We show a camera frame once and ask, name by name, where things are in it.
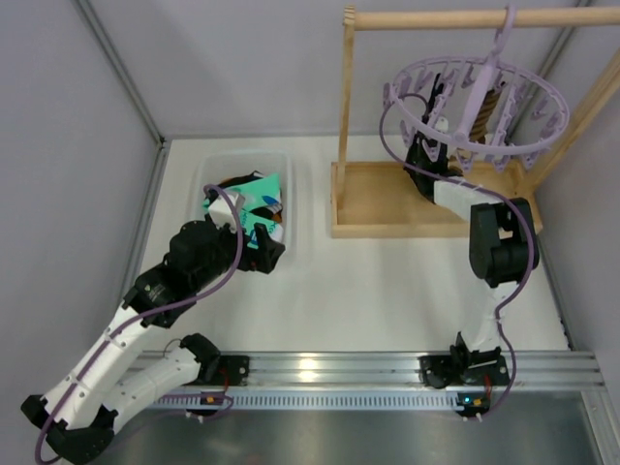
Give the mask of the lilac round clip hanger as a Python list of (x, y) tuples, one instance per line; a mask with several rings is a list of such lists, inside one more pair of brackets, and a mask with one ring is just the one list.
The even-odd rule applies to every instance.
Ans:
[[(568, 127), (570, 110), (565, 98), (533, 72), (505, 63), (501, 54), (515, 25), (516, 9), (506, 7), (504, 22), (495, 32), (484, 57), (440, 56), (417, 61), (401, 70), (383, 89), (383, 109), (400, 113), (400, 131), (409, 149), (415, 133), (448, 147), (479, 153), (479, 160), (503, 171), (512, 160), (532, 168)], [(493, 112), (487, 144), (470, 141), (470, 131), (485, 94), (499, 89), (502, 96)], [(449, 131), (434, 129), (439, 116)]]

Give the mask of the brown striped sock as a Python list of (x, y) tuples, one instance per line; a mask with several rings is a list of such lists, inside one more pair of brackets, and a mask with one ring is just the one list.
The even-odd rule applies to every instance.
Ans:
[[(490, 89), (486, 92), (480, 107), (479, 113), (470, 131), (470, 141), (487, 144), (491, 139), (488, 130), (489, 120), (495, 111), (497, 104), (502, 96), (504, 82), (501, 83), (499, 89)], [(472, 163), (474, 160), (478, 160), (481, 157), (479, 153), (465, 151), (461, 153), (461, 150), (449, 146), (448, 147), (448, 159), (449, 159), (449, 171), (448, 176), (462, 176), (463, 169), (460, 165), (459, 158), (465, 158), (466, 162)]]

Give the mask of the black blue sport sock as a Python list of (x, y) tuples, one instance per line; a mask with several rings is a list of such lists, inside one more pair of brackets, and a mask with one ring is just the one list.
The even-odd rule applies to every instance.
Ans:
[(264, 175), (260, 171), (254, 170), (249, 174), (224, 179), (219, 183), (219, 186), (223, 189), (228, 189), (232, 186), (243, 185), (262, 178), (264, 178)]

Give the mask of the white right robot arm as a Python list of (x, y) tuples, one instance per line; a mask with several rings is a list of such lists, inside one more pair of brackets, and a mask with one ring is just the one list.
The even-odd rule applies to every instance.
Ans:
[(469, 263), (480, 280), (484, 302), (466, 318), (447, 356), (427, 356), (422, 381), (433, 388), (450, 385), (486, 387), (512, 381), (502, 355), (512, 344), (502, 311), (521, 290), (540, 259), (530, 204), (503, 201), (482, 188), (472, 188), (462, 172), (449, 164), (449, 148), (415, 133), (405, 170), (419, 193), (469, 225)]

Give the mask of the green sock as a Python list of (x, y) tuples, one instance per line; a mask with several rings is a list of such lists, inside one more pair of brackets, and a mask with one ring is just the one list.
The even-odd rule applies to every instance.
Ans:
[(239, 214), (244, 234), (249, 238), (248, 247), (259, 248), (257, 225), (265, 226), (269, 237), (279, 243), (284, 242), (283, 209), (275, 206), (263, 206), (254, 210), (242, 209)]
[(245, 197), (245, 204), (242, 208), (254, 210), (263, 206), (275, 206), (283, 208), (281, 198), (280, 175), (273, 173), (265, 175), (264, 178), (249, 182), (243, 185), (232, 186), (226, 191), (236, 191)]

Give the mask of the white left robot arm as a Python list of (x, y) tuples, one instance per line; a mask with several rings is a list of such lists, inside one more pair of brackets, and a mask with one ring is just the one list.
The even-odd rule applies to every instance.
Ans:
[(32, 394), (21, 411), (40, 433), (35, 461), (49, 446), (58, 459), (88, 464), (120, 430), (176, 388), (211, 384), (230, 373), (228, 359), (205, 336), (189, 334), (177, 348), (130, 379), (123, 376), (146, 343), (169, 330), (199, 300), (240, 271), (270, 273), (285, 252), (266, 226), (252, 232), (232, 222), (191, 221), (170, 239), (162, 261), (141, 274), (108, 327), (76, 367), (54, 388)]

